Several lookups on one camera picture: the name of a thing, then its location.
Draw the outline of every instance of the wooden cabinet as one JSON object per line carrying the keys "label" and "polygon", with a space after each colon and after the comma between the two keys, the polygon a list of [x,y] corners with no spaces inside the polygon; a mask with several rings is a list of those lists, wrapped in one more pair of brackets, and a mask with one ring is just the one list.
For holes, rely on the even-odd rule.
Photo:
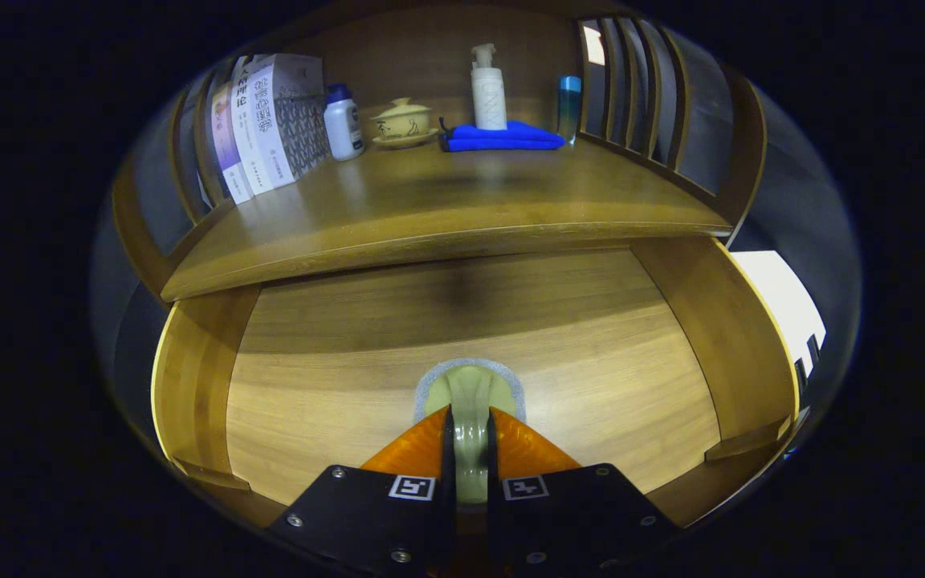
{"label": "wooden cabinet", "polygon": [[[506,91],[525,120],[544,124],[554,110],[544,78],[591,66],[581,56],[585,16],[614,18],[606,75],[638,70],[633,36],[617,37],[639,34],[637,14],[514,4],[365,21],[321,11],[279,47],[329,56],[328,80],[348,82],[364,110],[383,105],[400,72],[412,94],[396,96],[426,100],[455,122],[468,120],[467,92],[456,94],[466,82],[421,65],[458,59],[466,75],[469,55],[455,48],[498,41],[482,36],[481,22],[521,30],[507,62],[529,70],[507,71]],[[392,62],[364,66],[352,38],[399,16],[427,28],[379,29],[373,53]],[[432,18],[455,23],[450,43],[438,43],[445,25]],[[537,49],[553,37],[550,51]],[[653,78],[657,69],[653,61]],[[724,73],[735,146],[719,191],[679,174],[680,155],[693,153],[679,138],[664,162],[653,160],[646,143],[658,110],[646,111],[652,125],[637,133],[649,136],[635,144],[638,107],[606,100],[627,124],[623,142],[585,132],[558,151],[370,149],[239,206],[221,198],[214,164],[199,158],[215,209],[189,210],[194,229],[164,255],[139,220],[125,164],[114,184],[117,229],[169,307],[151,387],[165,456],[265,526],[327,465],[359,466],[406,430],[427,369],[480,357],[517,374],[528,424],[570,456],[613,463],[680,526],[701,519],[778,456],[799,413],[780,333],[723,244],[748,212],[766,138],[755,89]],[[666,98],[656,84],[650,94],[650,108]],[[689,116],[674,118],[675,135],[687,134]],[[207,127],[194,129],[202,157]]]}

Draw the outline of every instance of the pump dispenser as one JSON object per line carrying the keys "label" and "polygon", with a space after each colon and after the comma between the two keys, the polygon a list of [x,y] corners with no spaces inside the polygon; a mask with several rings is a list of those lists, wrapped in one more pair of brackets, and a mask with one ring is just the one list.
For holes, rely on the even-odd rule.
{"label": "pump dispenser", "polygon": [[480,44],[470,50],[475,56],[470,77],[473,80],[473,107],[477,128],[485,131],[506,129],[506,88],[502,69],[491,68],[495,44]]}

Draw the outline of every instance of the wooden shelf board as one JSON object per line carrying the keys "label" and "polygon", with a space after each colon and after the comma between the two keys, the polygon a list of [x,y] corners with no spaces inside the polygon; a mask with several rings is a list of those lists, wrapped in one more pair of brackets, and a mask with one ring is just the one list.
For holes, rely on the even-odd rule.
{"label": "wooden shelf board", "polygon": [[162,297],[381,264],[730,230],[675,184],[586,141],[557,151],[371,148],[355,160],[324,161],[224,215]]}
{"label": "wooden shelf board", "polygon": [[492,359],[528,424],[641,491],[704,460],[719,425],[682,329],[628,249],[438,261],[264,287],[234,362],[234,475],[291,504],[412,425],[430,367]]}

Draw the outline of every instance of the blue cloth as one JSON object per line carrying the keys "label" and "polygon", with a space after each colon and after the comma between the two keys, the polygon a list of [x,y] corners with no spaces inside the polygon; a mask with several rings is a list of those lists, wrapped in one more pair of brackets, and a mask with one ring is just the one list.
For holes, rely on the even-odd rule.
{"label": "blue cloth", "polygon": [[472,124],[460,124],[445,132],[442,148],[449,153],[492,149],[553,150],[566,144],[562,136],[517,120],[509,120],[506,127],[504,131],[482,131]]}

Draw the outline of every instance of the blue cap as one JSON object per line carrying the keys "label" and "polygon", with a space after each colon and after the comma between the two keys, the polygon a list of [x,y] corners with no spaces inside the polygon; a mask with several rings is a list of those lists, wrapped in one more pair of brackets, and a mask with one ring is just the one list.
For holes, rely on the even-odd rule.
{"label": "blue cap", "polygon": [[327,85],[327,104],[346,101],[350,98],[352,98],[352,93],[348,91],[348,87],[345,87],[344,84]]}
{"label": "blue cap", "polygon": [[561,76],[559,77],[559,89],[561,91],[581,91],[580,76]]}

